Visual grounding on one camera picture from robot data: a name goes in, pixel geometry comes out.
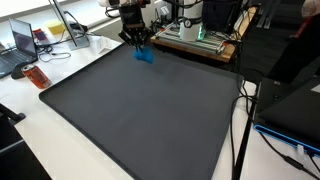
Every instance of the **desk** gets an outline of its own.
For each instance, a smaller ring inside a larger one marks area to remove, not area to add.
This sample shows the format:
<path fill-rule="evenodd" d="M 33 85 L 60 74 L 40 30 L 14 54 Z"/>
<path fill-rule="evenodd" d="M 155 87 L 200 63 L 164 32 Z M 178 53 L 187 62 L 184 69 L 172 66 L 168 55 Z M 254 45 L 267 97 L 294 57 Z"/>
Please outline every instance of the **desk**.
<path fill-rule="evenodd" d="M 281 153 L 301 162 L 295 148 L 283 142 L 267 137 L 268 141 Z M 314 158 L 320 164 L 320 158 Z M 241 180 L 313 180 L 311 176 L 286 163 L 276 154 L 253 128 L 250 131 L 245 159 L 242 166 Z"/>
<path fill-rule="evenodd" d="M 256 8 L 250 8 L 248 10 L 247 15 L 244 17 L 243 21 L 241 22 L 239 30 L 238 30 L 241 37 L 245 34 L 246 30 L 248 29 L 250 22 L 256 13 L 256 10 L 257 10 Z M 229 44 L 225 47 L 225 49 L 222 51 L 221 54 L 215 54 L 213 51 L 212 51 L 212 53 L 208 53 L 208 52 L 202 51 L 200 49 L 195 49 L 195 48 L 184 46 L 183 44 L 163 41 L 161 39 L 156 38 L 155 36 L 153 36 L 150 40 L 152 43 L 157 44 L 157 45 L 166 46 L 169 48 L 181 50 L 184 52 L 200 55 L 203 57 L 211 58 L 211 59 L 226 62 L 226 63 L 228 63 L 231 60 L 231 58 L 236 50 L 234 45 Z"/>
<path fill-rule="evenodd" d="M 112 41 L 113 47 L 120 43 Z M 66 44 L 54 47 L 55 51 L 66 51 Z M 50 63 L 37 62 L 53 84 L 61 81 L 75 71 L 95 61 L 90 48 L 70 52 L 67 60 Z M 23 112 L 27 117 L 15 125 L 27 145 L 33 151 L 52 179 L 95 179 L 127 180 L 132 179 L 107 155 L 98 149 L 76 128 L 64 120 L 55 111 L 39 100 L 42 91 L 28 79 L 12 80 L 6 77 L 0 80 L 0 101 L 14 112 Z M 246 83 L 250 95 L 255 85 Z M 237 103 L 234 111 L 234 141 L 236 157 L 247 122 L 245 100 Z M 227 134 L 212 179 L 231 179 L 231 144 Z"/>

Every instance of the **blue object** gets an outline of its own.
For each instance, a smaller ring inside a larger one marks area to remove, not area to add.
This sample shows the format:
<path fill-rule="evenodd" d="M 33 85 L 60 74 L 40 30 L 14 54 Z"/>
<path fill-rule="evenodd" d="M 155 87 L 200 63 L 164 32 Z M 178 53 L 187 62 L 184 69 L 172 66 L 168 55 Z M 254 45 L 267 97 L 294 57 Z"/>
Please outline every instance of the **blue object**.
<path fill-rule="evenodd" d="M 138 49 L 133 53 L 136 60 L 146 61 L 150 64 L 153 63 L 153 54 L 150 47 L 144 47 L 142 50 Z"/>

